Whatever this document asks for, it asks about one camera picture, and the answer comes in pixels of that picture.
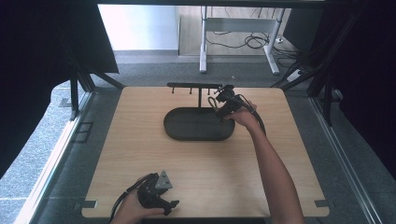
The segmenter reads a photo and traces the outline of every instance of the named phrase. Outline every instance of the white wall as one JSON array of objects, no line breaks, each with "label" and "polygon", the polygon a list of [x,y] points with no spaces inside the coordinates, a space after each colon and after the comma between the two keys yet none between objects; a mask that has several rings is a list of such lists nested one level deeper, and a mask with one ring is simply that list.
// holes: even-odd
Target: white wall
[{"label": "white wall", "polygon": [[174,6],[99,5],[113,50],[178,49]]}]

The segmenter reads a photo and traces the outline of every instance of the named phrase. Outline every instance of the desk leg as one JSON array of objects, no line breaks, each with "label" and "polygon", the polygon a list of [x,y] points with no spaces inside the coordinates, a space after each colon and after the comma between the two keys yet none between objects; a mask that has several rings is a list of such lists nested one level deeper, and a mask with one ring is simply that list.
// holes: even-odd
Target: desk leg
[{"label": "desk leg", "polygon": [[201,73],[206,72],[206,12],[207,7],[204,7],[204,15],[202,18],[202,41],[201,41],[201,52],[199,57],[199,71]]},{"label": "desk leg", "polygon": [[279,32],[280,24],[282,23],[283,14],[285,14],[285,8],[281,8],[276,17],[276,23],[271,33],[270,43],[268,46],[264,46],[265,56],[267,56],[268,63],[271,66],[271,70],[274,75],[279,75],[279,69],[277,68],[274,56],[272,55],[272,49],[275,44],[277,33]]}]

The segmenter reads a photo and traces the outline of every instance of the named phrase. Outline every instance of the black controller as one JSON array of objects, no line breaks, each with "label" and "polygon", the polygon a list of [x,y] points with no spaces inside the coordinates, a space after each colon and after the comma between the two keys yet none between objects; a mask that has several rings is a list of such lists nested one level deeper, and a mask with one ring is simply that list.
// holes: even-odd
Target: black controller
[{"label": "black controller", "polygon": [[172,208],[175,208],[179,203],[178,200],[169,203],[161,198],[161,195],[172,187],[165,171],[161,175],[154,174],[137,191],[139,202],[145,208],[163,208],[165,211],[163,214],[167,216],[172,212]]}]

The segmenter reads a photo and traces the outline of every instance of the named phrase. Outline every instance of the forearm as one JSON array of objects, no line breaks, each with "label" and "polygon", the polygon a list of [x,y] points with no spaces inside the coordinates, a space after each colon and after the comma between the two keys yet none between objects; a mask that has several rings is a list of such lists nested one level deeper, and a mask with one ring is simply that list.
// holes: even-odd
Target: forearm
[{"label": "forearm", "polygon": [[247,126],[274,223],[304,223],[296,188],[283,161],[257,124]]}]

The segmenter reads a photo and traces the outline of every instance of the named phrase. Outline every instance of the right hand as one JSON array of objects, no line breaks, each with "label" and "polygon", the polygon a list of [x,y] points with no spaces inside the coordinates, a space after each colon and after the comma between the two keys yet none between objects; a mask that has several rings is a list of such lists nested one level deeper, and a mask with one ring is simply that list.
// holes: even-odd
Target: right hand
[{"label": "right hand", "polygon": [[[257,108],[257,106],[254,105],[253,103],[251,103],[250,101],[248,101],[247,104],[250,104],[251,106],[253,106],[254,109]],[[245,126],[246,128],[252,128],[256,125],[259,125],[259,122],[254,117],[254,115],[252,113],[250,113],[250,111],[248,111],[244,106],[242,106],[236,112],[233,112],[232,114],[227,115],[224,118],[225,119],[234,119],[237,123],[239,123],[242,126]]]}]

